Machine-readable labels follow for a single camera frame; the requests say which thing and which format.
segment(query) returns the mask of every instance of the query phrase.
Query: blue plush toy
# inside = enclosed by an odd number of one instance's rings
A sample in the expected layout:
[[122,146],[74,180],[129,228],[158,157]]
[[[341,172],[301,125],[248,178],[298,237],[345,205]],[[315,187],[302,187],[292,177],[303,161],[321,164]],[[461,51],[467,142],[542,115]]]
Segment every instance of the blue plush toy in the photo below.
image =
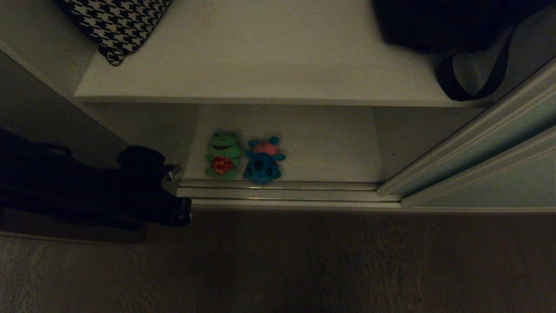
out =
[[272,137],[264,143],[249,141],[251,150],[245,150],[249,163],[244,172],[244,179],[264,185],[282,176],[276,161],[283,161],[286,156],[278,153],[279,143],[278,137]]

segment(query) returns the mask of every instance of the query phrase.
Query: frog mouth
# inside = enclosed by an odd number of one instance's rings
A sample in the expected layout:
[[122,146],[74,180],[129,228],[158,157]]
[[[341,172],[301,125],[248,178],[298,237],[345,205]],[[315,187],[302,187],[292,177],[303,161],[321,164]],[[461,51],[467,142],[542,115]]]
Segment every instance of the frog mouth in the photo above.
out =
[[213,148],[215,148],[216,150],[226,150],[228,148],[231,148],[232,146],[230,145],[213,145]]

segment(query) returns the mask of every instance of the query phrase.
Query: pink plush ear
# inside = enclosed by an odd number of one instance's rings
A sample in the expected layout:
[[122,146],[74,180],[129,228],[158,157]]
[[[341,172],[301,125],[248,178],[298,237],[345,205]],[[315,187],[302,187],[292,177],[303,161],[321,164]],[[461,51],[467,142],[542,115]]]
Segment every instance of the pink plush ear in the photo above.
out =
[[269,155],[275,155],[278,153],[278,146],[272,145],[270,143],[259,143],[253,148],[254,153],[266,153]]

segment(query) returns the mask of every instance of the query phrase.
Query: bag strap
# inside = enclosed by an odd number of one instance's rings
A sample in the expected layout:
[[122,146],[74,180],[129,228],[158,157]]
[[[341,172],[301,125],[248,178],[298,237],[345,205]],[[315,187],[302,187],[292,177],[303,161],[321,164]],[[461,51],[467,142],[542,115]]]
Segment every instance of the bag strap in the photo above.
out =
[[504,81],[506,76],[506,69],[508,68],[508,60],[510,55],[510,43],[512,37],[514,36],[516,27],[514,27],[506,39],[506,43],[502,48],[502,51],[498,55],[498,59],[494,64],[492,71],[483,88],[479,90],[475,95],[468,93],[459,83],[458,78],[454,72],[454,58],[458,52],[446,57],[440,63],[440,66],[436,69],[436,79],[438,84],[444,90],[444,92],[453,100],[456,101],[469,101],[482,99],[493,94]]

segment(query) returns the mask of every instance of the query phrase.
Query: green frog plush toy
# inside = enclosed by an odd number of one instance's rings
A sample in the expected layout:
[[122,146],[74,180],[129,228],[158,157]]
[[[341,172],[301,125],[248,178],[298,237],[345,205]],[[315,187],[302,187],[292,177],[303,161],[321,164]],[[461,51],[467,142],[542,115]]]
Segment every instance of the green frog plush toy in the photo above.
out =
[[210,167],[205,173],[209,177],[232,179],[237,175],[241,147],[235,133],[214,133],[207,148],[206,160]]

